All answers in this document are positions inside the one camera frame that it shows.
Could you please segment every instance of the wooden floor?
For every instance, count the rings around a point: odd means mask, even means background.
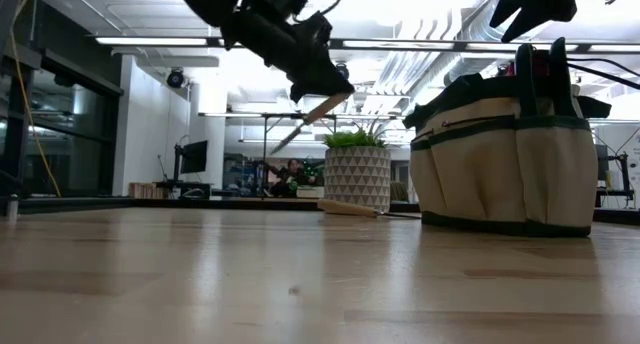
[[[0,343],[640,343],[640,227],[523,239],[309,212],[0,230]]]

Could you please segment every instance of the monitor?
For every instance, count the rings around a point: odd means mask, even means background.
[[[185,145],[182,148],[182,174],[199,173],[207,170],[207,141]]]
[[[596,144],[596,153],[598,154],[598,180],[607,181],[607,171],[609,171],[609,147],[606,145]]]

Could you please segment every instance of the plant pot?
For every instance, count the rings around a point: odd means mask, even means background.
[[[325,153],[324,197],[389,211],[391,153],[377,147],[333,148]]]

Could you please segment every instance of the canvas tool bag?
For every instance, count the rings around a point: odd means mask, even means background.
[[[589,234],[597,190],[589,123],[568,82],[525,72],[461,77],[405,121],[417,129],[411,177],[425,224]]]

